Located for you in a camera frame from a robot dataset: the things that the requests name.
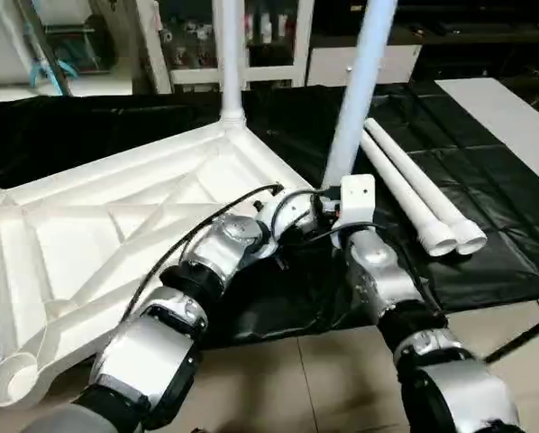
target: white pipe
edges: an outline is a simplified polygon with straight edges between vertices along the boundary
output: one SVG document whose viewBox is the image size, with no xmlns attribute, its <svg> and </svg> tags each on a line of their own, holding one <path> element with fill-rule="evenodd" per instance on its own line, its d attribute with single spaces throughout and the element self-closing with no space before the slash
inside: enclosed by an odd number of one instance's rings
<svg viewBox="0 0 539 433">
<path fill-rule="evenodd" d="M 356 58 L 345 90 L 338 125 L 325 168 L 322 186 L 340 185 L 342 176 L 352 172 L 358 153 L 363 121 L 376 87 L 379 64 L 392 25 L 397 0 L 369 0 L 361 23 Z"/>
<path fill-rule="evenodd" d="M 239 71 L 239 33 L 243 30 L 243 17 L 238 10 L 239 0 L 222 2 L 222 49 L 224 55 L 224 90 L 222 94 L 222 122 L 242 125 L 242 89 Z"/>
<path fill-rule="evenodd" d="M 478 225 L 460 212 L 378 122 L 370 118 L 366 120 L 365 126 L 420 198 L 440 221 L 451 228 L 458 241 L 456 251 L 472 254 L 482 248 L 488 238 Z"/>
<path fill-rule="evenodd" d="M 384 152 L 363 130 L 361 132 L 361 148 L 406 212 L 407 217 L 416 228 L 420 244 L 428 254 L 436 257 L 452 251 L 457 243 L 450 227 L 436 218 Z"/>
</svg>

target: white pvc pipe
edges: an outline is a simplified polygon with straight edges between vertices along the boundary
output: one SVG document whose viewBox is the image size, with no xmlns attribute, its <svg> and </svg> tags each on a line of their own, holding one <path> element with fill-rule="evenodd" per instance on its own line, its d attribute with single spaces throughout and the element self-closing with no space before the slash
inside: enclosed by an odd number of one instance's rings
<svg viewBox="0 0 539 433">
<path fill-rule="evenodd" d="M 239 71 L 239 33 L 243 31 L 243 17 L 239 0 L 222 2 L 222 47 L 224 55 L 224 90 L 222 94 L 222 122 L 243 124 L 242 89 Z"/>
<path fill-rule="evenodd" d="M 488 238 L 478 225 L 460 212 L 378 122 L 370 118 L 366 120 L 365 126 L 418 196 L 440 221 L 451 228 L 458 241 L 456 251 L 460 254 L 472 254 L 482 248 Z"/>
<path fill-rule="evenodd" d="M 361 132 L 361 148 L 406 212 L 407 217 L 416 228 L 420 244 L 428 254 L 436 257 L 452 251 L 457 243 L 450 227 L 436 218 L 384 152 L 363 130 Z"/>
<path fill-rule="evenodd" d="M 397 0 L 369 0 L 361 23 L 356 58 L 330 149 L 322 186 L 340 185 L 352 172 L 363 121 L 370 110 L 379 64 L 391 29 Z"/>
</svg>

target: white wall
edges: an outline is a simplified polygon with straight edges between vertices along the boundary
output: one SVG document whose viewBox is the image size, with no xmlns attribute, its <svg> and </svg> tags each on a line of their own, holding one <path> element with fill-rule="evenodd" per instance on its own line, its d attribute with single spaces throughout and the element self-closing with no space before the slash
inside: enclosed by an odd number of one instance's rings
<svg viewBox="0 0 539 433">
<path fill-rule="evenodd" d="M 82 24 L 91 7 L 88 0 L 33 0 L 43 25 Z"/>
</svg>

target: white cabinet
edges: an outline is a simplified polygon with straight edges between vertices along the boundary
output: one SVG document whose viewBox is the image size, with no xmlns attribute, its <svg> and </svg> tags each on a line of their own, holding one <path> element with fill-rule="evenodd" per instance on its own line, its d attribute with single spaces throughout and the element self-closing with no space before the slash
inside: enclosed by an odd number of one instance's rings
<svg viewBox="0 0 539 433">
<path fill-rule="evenodd" d="M 156 89 L 221 86 L 224 0 L 136 0 Z M 304 86 L 314 0 L 241 0 L 242 88 L 255 81 Z"/>
<path fill-rule="evenodd" d="M 379 66 L 378 83 L 407 83 L 421 50 L 420 45 L 389 45 Z M 345 86 L 352 71 L 354 47 L 312 50 L 307 85 Z"/>
</svg>

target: black plastic sheet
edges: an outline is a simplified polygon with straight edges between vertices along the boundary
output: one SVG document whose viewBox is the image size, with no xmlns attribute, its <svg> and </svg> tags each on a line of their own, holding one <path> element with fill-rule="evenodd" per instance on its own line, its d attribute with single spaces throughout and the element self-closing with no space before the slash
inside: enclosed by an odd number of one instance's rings
<svg viewBox="0 0 539 433">
<path fill-rule="evenodd" d="M 248 126 L 319 186 L 341 88 L 248 92 Z M 36 97 L 0 104 L 0 188 L 212 123 L 216 94 Z M 406 245 L 426 293 L 446 311 L 539 298 L 539 178 L 433 83 L 379 87 L 371 114 L 487 233 L 470 257 L 430 258 L 383 182 L 375 221 Z M 354 172 L 376 171 L 359 153 Z M 238 275 L 213 318 L 208 346 L 238 345 L 366 325 L 328 244 L 257 263 Z"/>
</svg>

